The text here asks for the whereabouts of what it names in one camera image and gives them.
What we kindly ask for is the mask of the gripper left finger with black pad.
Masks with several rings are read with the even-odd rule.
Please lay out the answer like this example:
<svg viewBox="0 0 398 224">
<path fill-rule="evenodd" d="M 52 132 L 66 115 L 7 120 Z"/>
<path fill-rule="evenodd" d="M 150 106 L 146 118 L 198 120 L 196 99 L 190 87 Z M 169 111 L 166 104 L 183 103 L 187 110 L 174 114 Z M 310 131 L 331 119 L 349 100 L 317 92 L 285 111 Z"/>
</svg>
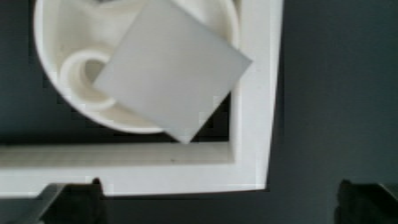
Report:
<svg viewBox="0 0 398 224">
<path fill-rule="evenodd" d="M 109 224 L 103 186 L 89 183 L 54 183 L 39 195 L 38 224 Z"/>
</svg>

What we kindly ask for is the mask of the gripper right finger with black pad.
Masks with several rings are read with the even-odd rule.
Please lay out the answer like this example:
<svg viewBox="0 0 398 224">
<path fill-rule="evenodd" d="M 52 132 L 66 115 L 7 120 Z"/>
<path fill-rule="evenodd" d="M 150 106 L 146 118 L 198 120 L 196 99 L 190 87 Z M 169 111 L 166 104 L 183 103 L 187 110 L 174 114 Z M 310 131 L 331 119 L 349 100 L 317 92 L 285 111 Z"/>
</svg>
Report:
<svg viewBox="0 0 398 224">
<path fill-rule="evenodd" d="M 398 224 L 398 183 L 342 181 L 336 224 Z"/>
</svg>

